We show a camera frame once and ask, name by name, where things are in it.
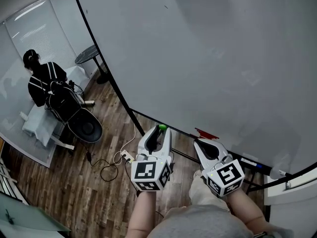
seated person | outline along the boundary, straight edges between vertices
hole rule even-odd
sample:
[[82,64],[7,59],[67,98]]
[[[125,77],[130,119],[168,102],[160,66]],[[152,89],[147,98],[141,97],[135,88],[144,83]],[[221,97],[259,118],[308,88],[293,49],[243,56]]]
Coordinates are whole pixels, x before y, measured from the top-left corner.
[[127,238],[292,238],[293,232],[268,223],[259,207],[241,190],[227,204],[212,194],[196,171],[189,190],[192,205],[171,209],[154,227],[156,192],[141,192],[129,222]]
[[23,56],[24,67],[33,74],[30,78],[28,88],[29,93],[36,106],[45,104],[48,92],[51,90],[50,84],[54,81],[67,81],[66,72],[55,62],[40,64],[39,54],[35,50],[28,50]]

gray shirt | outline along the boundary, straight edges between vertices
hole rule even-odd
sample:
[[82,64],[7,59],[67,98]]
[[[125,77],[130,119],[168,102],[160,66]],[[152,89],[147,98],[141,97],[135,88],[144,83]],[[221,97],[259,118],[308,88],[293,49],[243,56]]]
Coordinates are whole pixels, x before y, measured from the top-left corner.
[[[149,238],[253,238],[235,216],[214,205],[191,205],[163,220],[157,225]],[[291,238],[290,230],[277,228],[264,238]]]

round table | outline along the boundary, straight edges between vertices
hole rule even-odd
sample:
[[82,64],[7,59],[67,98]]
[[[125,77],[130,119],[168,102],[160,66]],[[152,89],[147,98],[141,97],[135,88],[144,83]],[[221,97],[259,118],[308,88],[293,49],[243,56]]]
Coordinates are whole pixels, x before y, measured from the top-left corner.
[[82,53],[78,55],[78,57],[75,60],[75,64],[81,64],[83,62],[89,61],[90,59],[93,59],[100,71],[100,76],[97,79],[98,84],[104,84],[108,81],[107,73],[104,72],[103,69],[101,69],[96,56],[99,55],[99,52],[95,45],[90,46],[89,48],[85,49]]

forearm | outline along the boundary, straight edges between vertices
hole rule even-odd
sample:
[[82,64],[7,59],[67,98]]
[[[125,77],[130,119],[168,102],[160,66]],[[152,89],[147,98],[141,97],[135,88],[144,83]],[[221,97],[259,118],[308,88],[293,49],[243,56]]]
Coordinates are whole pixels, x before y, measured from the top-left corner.
[[241,189],[230,193],[227,202],[235,216],[254,234],[270,229],[270,224],[266,222],[260,208]]
[[134,206],[127,237],[147,237],[155,224],[156,192],[142,192]]

whiteboard frame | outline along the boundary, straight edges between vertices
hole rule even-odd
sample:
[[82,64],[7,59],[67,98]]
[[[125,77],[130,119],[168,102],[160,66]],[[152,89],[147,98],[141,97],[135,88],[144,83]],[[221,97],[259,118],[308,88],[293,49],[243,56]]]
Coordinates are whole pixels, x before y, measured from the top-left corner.
[[[123,97],[123,95],[122,95],[122,93],[121,93],[121,91],[120,91],[118,85],[116,84],[116,81],[115,81],[115,79],[114,79],[114,77],[113,77],[113,75],[112,75],[112,73],[111,73],[111,71],[110,71],[110,69],[109,69],[109,67],[108,67],[108,65],[107,65],[107,63],[106,63],[106,61],[105,61],[105,59],[104,59],[104,56],[103,56],[103,54],[102,54],[102,52],[101,52],[101,50],[100,50],[100,48],[99,48],[99,46],[98,46],[98,44],[97,44],[97,42],[96,42],[96,39],[95,39],[95,37],[94,37],[94,35],[93,35],[93,32],[92,32],[92,30],[91,30],[91,28],[90,28],[90,26],[89,26],[89,23],[88,23],[88,21],[87,21],[87,18],[86,18],[86,16],[85,16],[85,13],[84,13],[84,11],[83,11],[83,8],[82,8],[82,6],[81,6],[81,4],[80,4],[80,1],[79,1],[79,0],[76,0],[76,2],[77,2],[77,5],[78,5],[78,7],[79,7],[80,13],[81,13],[81,15],[82,15],[82,17],[83,17],[83,19],[84,19],[84,22],[85,22],[85,24],[86,24],[86,27],[87,27],[87,29],[88,29],[88,31],[89,31],[89,34],[90,34],[90,36],[91,36],[91,38],[92,38],[92,40],[93,40],[93,42],[94,42],[94,44],[95,44],[95,46],[96,46],[98,52],[99,52],[99,55],[100,55],[100,57],[101,57],[101,59],[102,59],[104,65],[105,65],[105,67],[106,67],[106,69],[107,69],[107,71],[108,71],[108,77],[109,77],[109,82],[110,82],[110,84],[112,85],[112,87],[113,87],[115,93],[117,94],[119,100],[120,100],[121,103],[123,104],[125,110],[126,110],[127,113],[129,114],[129,116],[130,116],[131,120],[133,121],[133,123],[135,124],[136,128],[138,129],[138,131],[140,132],[140,134],[141,134],[142,136],[144,136],[144,135],[145,135],[145,132],[144,132],[144,130],[142,129],[142,127],[141,127],[139,121],[137,120],[136,116],[134,115],[134,112],[136,112],[136,113],[138,113],[138,114],[140,114],[140,115],[142,115],[142,116],[144,116],[144,117],[146,117],[146,118],[148,118],[148,119],[151,119],[151,120],[153,120],[153,121],[156,121],[156,122],[158,122],[158,123],[163,123],[163,122],[160,122],[160,121],[156,120],[155,118],[149,117],[149,116],[147,116],[147,115],[145,115],[145,114],[143,114],[143,113],[141,113],[141,112],[139,112],[139,111],[137,111],[137,110],[133,110],[133,109],[131,109],[131,108],[129,107],[129,105],[128,105],[127,102],[125,101],[125,99],[124,99],[124,97]],[[178,131],[178,132],[184,134],[184,135],[187,135],[187,136],[191,137],[191,138],[197,138],[197,137],[195,137],[194,135],[189,135],[189,134],[187,134],[187,133],[185,133],[185,132],[183,132],[183,131],[181,131],[181,130],[178,130],[178,129],[176,129],[176,128],[173,128],[173,127],[169,126],[168,124],[166,124],[166,125],[167,125],[168,127],[172,128],[172,129],[174,129],[174,130],[176,130],[176,131]],[[184,153],[182,153],[182,152],[180,152],[180,151],[177,151],[177,150],[175,150],[175,149],[173,149],[173,148],[172,148],[172,151],[175,152],[175,153],[177,153],[177,154],[182,155],[182,156],[185,157],[185,158],[188,158],[188,159],[190,159],[190,160],[192,160],[192,161],[195,161],[194,158],[192,158],[192,157],[190,157],[190,156],[188,156],[188,155],[186,155],[186,154],[184,154]],[[228,152],[231,153],[235,159],[238,159],[238,160],[239,160],[239,163],[240,163],[243,167],[246,167],[246,168],[248,168],[248,169],[251,169],[251,170],[254,170],[254,171],[259,172],[259,173],[261,173],[261,174],[264,174],[264,175],[269,176],[269,173],[270,173],[270,170],[272,169],[272,167],[263,165],[263,164],[261,164],[261,163],[257,163],[257,162],[255,162],[255,161],[253,161],[253,160],[250,160],[250,159],[246,158],[246,157],[243,157],[243,158],[246,159],[246,160],[248,160],[248,161],[250,161],[250,162],[252,162],[252,163],[255,163],[256,165],[254,166],[254,165],[247,164],[247,163],[245,163],[245,162],[241,162],[241,158],[242,158],[241,155],[236,154],[236,153],[233,153],[233,152],[230,152],[230,151],[228,151]],[[315,169],[315,168],[317,168],[317,162],[315,162],[314,164],[310,165],[309,167],[307,167],[307,168],[305,168],[305,169],[303,169],[303,170],[301,170],[301,171],[299,171],[299,172],[297,172],[297,173],[295,173],[295,174],[293,174],[293,175],[286,173],[286,174],[285,174],[285,177],[280,178],[280,179],[277,179],[277,180],[272,181],[272,182],[269,182],[269,183],[264,184],[264,185],[258,185],[258,184],[252,183],[252,182],[250,182],[250,181],[248,181],[248,180],[244,180],[244,182],[246,182],[246,183],[248,183],[248,184],[250,184],[250,185],[255,186],[255,187],[253,187],[253,188],[249,188],[249,189],[248,189],[248,191],[251,192],[251,191],[256,191],[256,190],[260,190],[260,189],[269,188],[269,187],[272,187],[272,186],[275,186],[275,185],[278,185],[278,184],[282,184],[282,183],[287,182],[287,181],[289,181],[289,180],[291,180],[291,179],[294,179],[294,178],[297,178],[297,177],[299,177],[299,176],[302,176],[302,175],[306,174],[307,172],[309,172],[309,171],[311,171],[311,170],[313,170],[313,169]]]

